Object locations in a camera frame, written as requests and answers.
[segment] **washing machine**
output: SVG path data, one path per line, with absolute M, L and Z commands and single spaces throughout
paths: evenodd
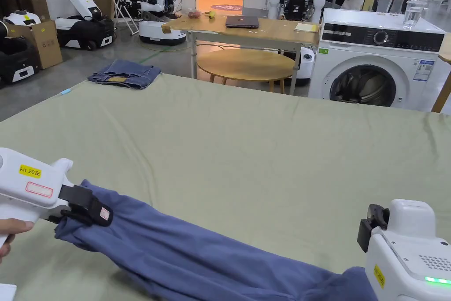
M 403 18 L 326 8 L 308 97 L 417 109 L 445 32 Z

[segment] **yellow label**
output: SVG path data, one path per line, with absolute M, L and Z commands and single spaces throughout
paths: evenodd
M 385 277 L 382 274 L 382 270 L 380 270 L 377 265 L 374 266 L 374 276 L 376 277 L 376 280 L 379 282 L 380 286 L 383 289 L 385 286 Z
M 111 77 L 109 78 L 107 81 L 111 81 L 111 82 L 124 82 L 125 80 L 127 80 L 127 77 Z
M 20 165 L 19 174 L 31 176 L 32 178 L 40 178 L 41 170 L 34 167 Z

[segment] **wooden floor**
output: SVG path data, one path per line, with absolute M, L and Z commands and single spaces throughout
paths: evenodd
M 211 8 L 211 6 L 214 5 L 243 5 L 243 0 L 199 0 L 198 1 L 198 8 L 200 11 L 211 11 L 212 9 L 214 11 L 218 11 L 221 13 L 227 13 L 230 15 L 241 15 L 240 11 L 219 11 L 217 9 Z

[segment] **blue fabric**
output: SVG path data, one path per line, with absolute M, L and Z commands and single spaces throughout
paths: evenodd
M 107 67 L 89 76 L 88 80 L 103 85 L 145 89 L 161 72 L 162 70 L 157 67 L 116 59 Z
M 377 301 L 361 267 L 335 274 L 162 214 L 87 180 L 81 186 L 112 208 L 111 226 L 63 219 L 55 237 L 103 253 L 151 296 L 169 301 Z

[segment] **control panel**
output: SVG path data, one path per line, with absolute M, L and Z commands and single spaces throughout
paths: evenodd
M 441 33 L 385 30 L 331 23 L 324 25 L 322 34 L 323 40 L 424 52 L 438 52 L 444 37 L 445 34 Z

